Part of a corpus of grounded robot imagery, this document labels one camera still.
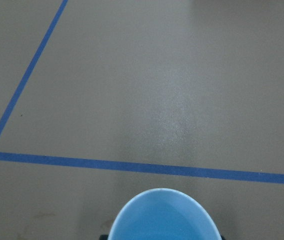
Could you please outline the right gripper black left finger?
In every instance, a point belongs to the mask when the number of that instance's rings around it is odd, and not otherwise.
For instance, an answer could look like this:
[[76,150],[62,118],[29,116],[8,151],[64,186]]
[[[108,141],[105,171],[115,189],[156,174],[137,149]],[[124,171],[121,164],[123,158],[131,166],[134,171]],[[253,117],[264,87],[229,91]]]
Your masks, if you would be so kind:
[[99,236],[99,240],[107,240],[108,239],[108,235],[107,234],[102,234]]

